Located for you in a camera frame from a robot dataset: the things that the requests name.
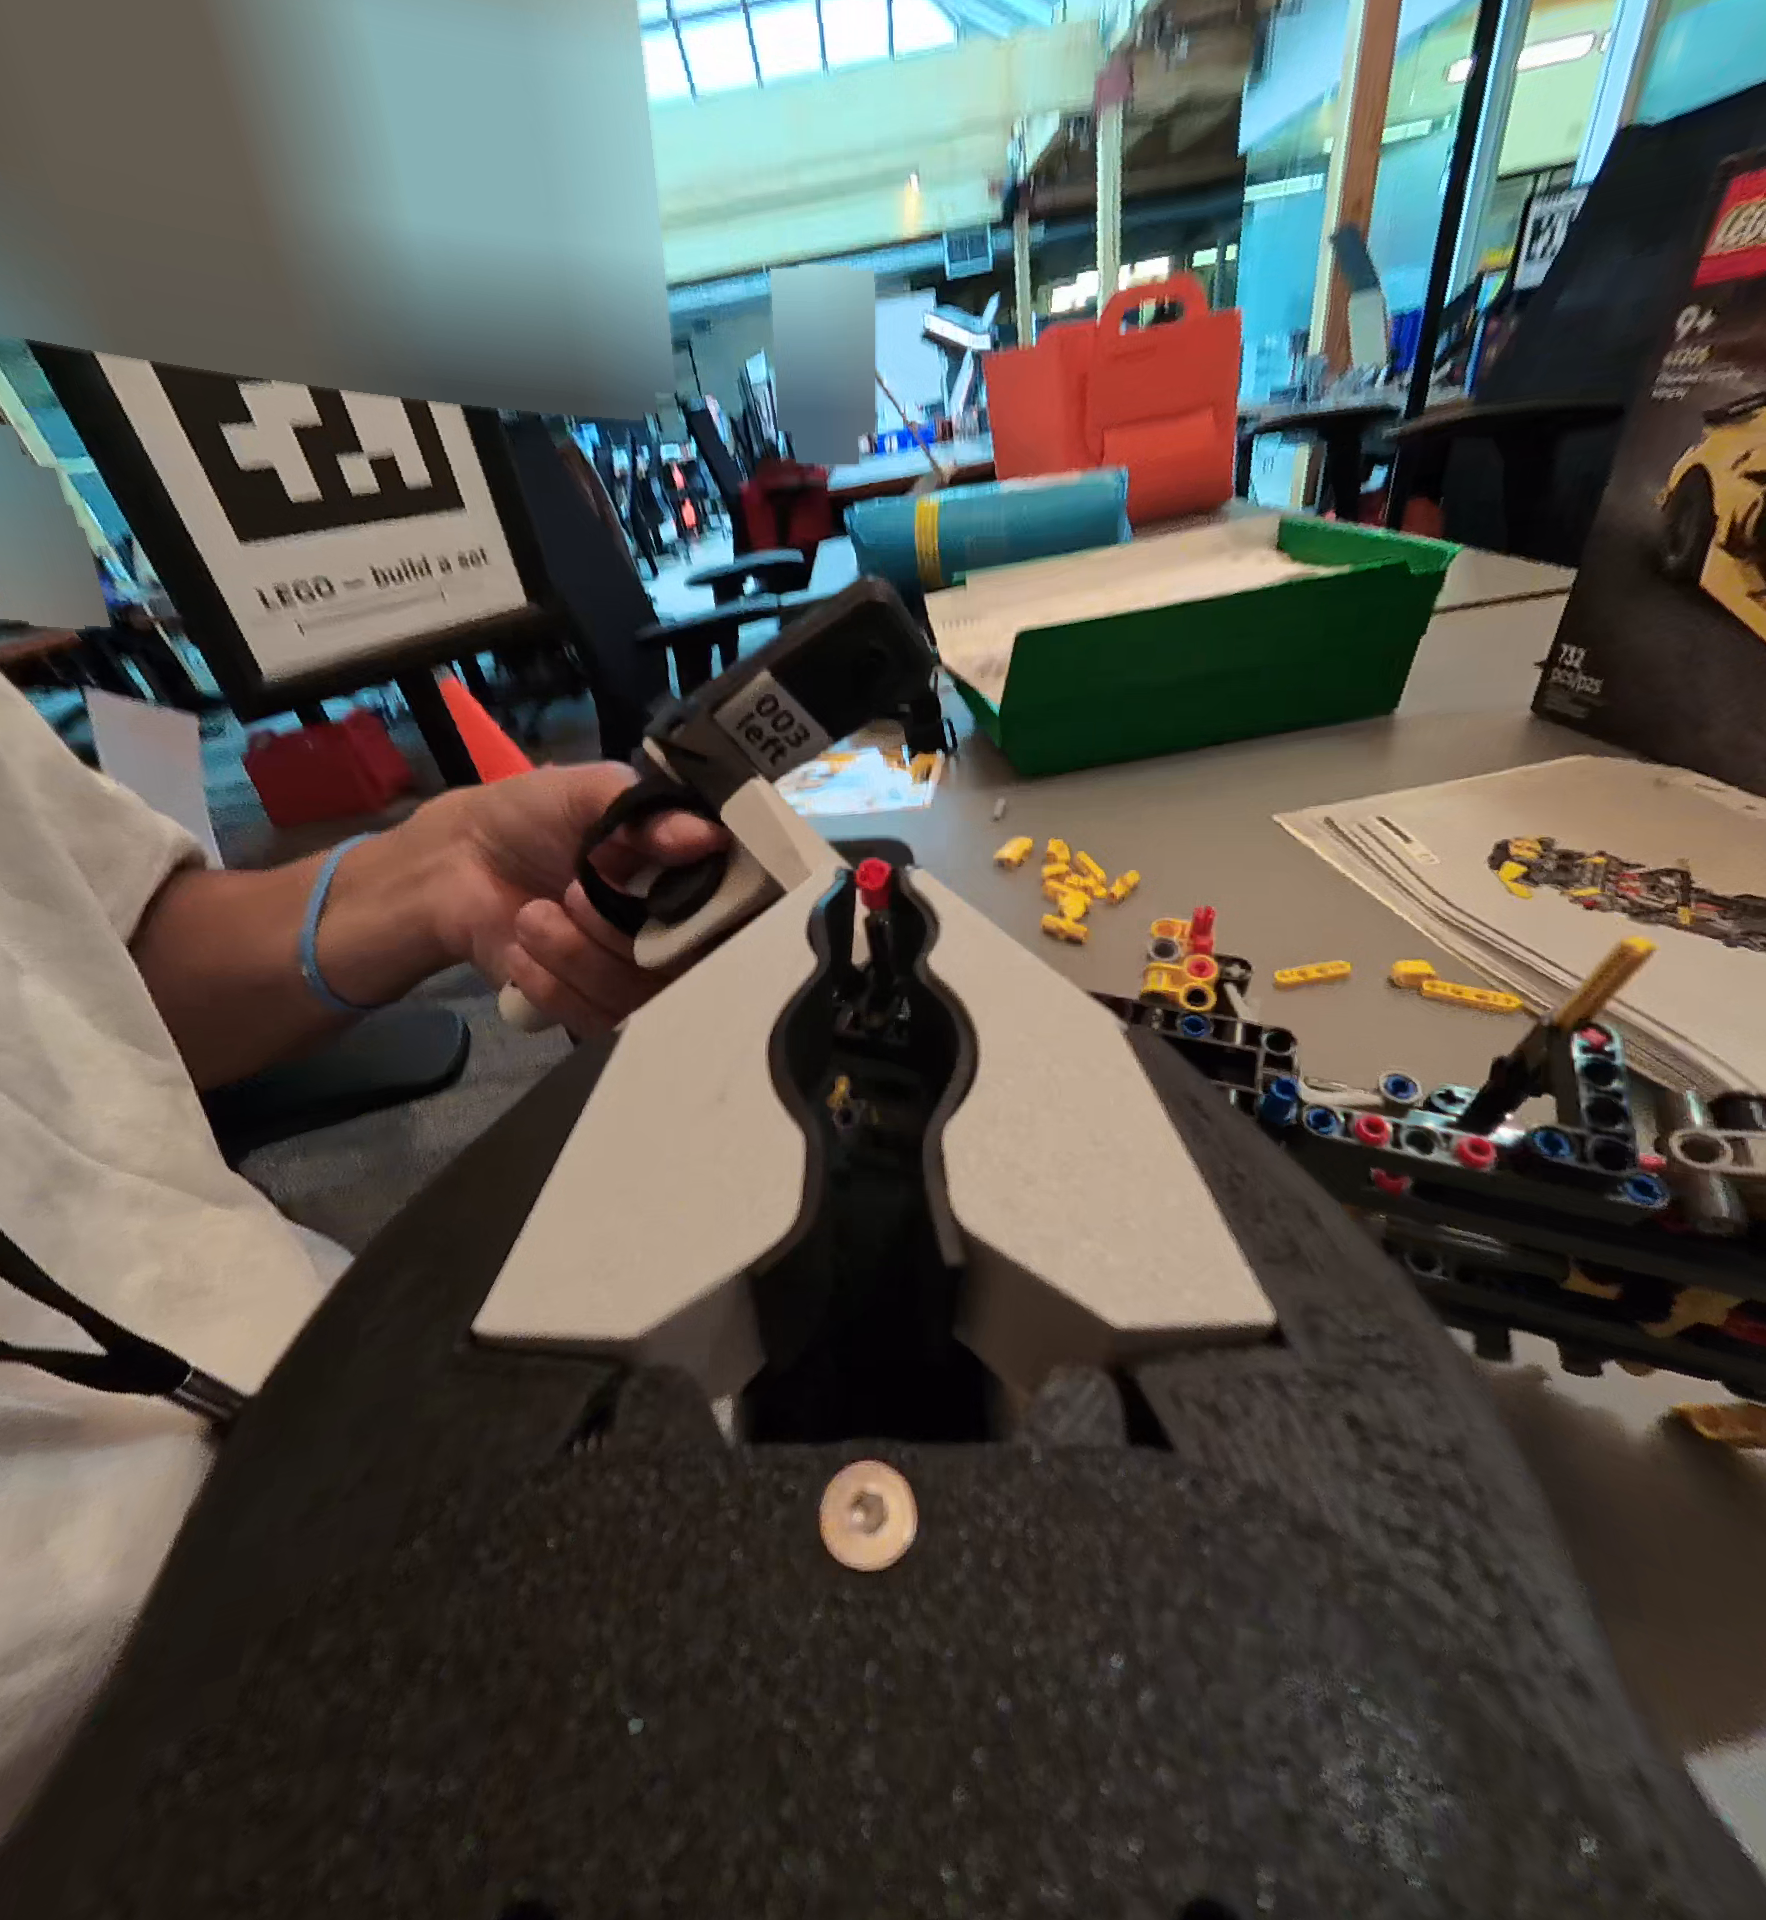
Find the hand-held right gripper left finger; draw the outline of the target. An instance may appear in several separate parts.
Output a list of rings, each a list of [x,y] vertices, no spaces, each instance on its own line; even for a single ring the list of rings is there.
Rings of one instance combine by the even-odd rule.
[[[800,1226],[808,1174],[774,1032],[844,874],[816,866],[624,1022],[472,1318],[480,1352],[668,1372],[736,1436],[764,1364],[752,1276]]]

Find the black office chair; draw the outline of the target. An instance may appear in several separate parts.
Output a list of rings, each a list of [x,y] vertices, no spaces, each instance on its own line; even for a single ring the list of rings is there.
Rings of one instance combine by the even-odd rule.
[[[216,1148],[238,1168],[254,1152],[446,1092],[472,1048],[452,1006],[398,1004],[318,1050],[202,1096]]]
[[[652,618],[634,646],[670,662],[672,684],[692,694],[736,666],[746,626],[780,622],[782,608],[806,598],[814,560],[798,548],[752,550],[710,564],[670,564],[646,586]]]

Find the clear plastic bag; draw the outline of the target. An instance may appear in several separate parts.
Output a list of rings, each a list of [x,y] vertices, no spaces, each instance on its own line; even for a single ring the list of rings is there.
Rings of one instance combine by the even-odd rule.
[[[784,774],[776,790],[808,820],[872,818],[932,806],[946,768],[948,754],[870,730]]]

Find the lego instruction booklet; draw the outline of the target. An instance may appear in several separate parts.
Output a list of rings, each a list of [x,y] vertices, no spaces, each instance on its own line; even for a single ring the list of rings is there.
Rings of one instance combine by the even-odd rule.
[[[1674,1088],[1766,1094],[1766,798],[1564,756],[1274,818],[1400,922],[1546,1010],[1606,952],[1650,960],[1610,1002]]]

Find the person's white shirt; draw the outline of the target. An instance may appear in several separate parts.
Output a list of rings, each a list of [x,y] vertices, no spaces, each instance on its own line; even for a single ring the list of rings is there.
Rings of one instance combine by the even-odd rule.
[[[256,1390],[348,1256],[224,1162],[130,954],[198,840],[0,674],[0,1230]],[[210,1474],[188,1412],[0,1364],[0,1840],[104,1686]]]

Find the person's left forearm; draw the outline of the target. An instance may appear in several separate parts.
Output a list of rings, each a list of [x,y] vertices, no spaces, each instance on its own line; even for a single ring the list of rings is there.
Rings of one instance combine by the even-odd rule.
[[[262,870],[184,870],[150,900],[130,952],[192,1086],[296,1060],[352,1022],[306,992],[298,924],[326,850]],[[456,962],[436,910],[438,830],[408,820],[342,860],[320,930],[330,986],[374,1012]]]

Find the green plastic bin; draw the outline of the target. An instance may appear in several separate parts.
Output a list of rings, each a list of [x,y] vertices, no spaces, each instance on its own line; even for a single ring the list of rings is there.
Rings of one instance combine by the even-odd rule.
[[[1278,518],[1334,572],[1214,602],[1022,634],[1002,706],[950,682],[1026,780],[1390,716],[1458,548],[1356,522]]]

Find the black white marker sign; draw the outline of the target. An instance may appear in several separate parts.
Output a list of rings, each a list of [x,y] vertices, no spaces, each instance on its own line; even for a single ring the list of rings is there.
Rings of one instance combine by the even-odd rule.
[[[546,634],[494,410],[28,348],[238,718]]]

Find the orange bag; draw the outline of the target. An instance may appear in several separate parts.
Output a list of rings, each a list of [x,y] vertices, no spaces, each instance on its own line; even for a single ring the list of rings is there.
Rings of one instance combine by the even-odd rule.
[[[1178,272],[1116,292],[984,364],[994,474],[1028,482],[1114,468],[1140,530],[1234,496],[1242,312]]]

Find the orange cone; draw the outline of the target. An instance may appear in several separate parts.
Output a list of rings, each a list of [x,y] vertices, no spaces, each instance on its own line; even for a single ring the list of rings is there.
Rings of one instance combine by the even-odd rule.
[[[438,676],[438,694],[482,784],[500,784],[534,770],[524,746],[498,722],[462,674]]]

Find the dark lego set box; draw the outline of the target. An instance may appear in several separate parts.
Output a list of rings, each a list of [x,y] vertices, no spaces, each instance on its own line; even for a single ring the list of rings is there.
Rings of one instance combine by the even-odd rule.
[[[1766,800],[1766,146],[1686,240],[1534,712]]]

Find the black metal leg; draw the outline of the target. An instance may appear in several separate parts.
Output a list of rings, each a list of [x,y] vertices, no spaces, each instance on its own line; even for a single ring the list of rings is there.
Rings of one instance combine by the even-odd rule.
[[[482,784],[478,764],[444,692],[444,662],[400,670],[392,684],[446,788]]]

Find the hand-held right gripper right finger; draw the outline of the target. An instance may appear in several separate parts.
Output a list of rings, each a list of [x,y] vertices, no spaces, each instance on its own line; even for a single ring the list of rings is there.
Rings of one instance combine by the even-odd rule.
[[[972,1058],[936,1136],[966,1348],[1002,1386],[1040,1388],[1062,1368],[1272,1338],[1272,1298],[1134,1034],[942,880],[910,868],[906,886]]]

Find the red box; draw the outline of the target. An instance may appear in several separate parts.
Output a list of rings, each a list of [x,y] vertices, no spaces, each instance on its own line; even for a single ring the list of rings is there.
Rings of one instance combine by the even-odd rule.
[[[388,724],[362,706],[294,730],[248,732],[242,766],[278,830],[376,814],[414,788]]]

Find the black yellow lego car chassis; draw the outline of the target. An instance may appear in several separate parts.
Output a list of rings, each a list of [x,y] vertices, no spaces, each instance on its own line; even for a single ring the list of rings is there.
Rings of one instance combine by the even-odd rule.
[[[954,1086],[924,1146],[936,1200],[952,1166],[950,1094],[1012,1092],[1008,1048],[992,1062],[992,1014],[970,998],[982,942],[944,948],[944,928],[988,936],[988,984],[1008,940],[914,866],[900,846],[838,856],[800,890],[830,932],[834,1030],[870,1050],[916,1040],[930,1020],[954,1042]],[[1734,1396],[1676,1412],[1698,1436],[1766,1450],[1766,1098],[1674,1088],[1644,1126],[1610,1002],[1656,948],[1622,940],[1566,1002],[1500,1054],[1476,1088],[1424,1088],[1386,1070],[1376,1090],[1302,1072],[1296,1034],[1246,1006],[1252,968],[1216,950],[1216,908],[1150,924],[1134,998],[1094,994],[1144,1060],[1182,1062],[1246,1114],[1338,1202],[1358,1212],[1444,1322],[1476,1354],[1512,1358],[1514,1332],[1556,1346],[1568,1374],[1664,1372]]]

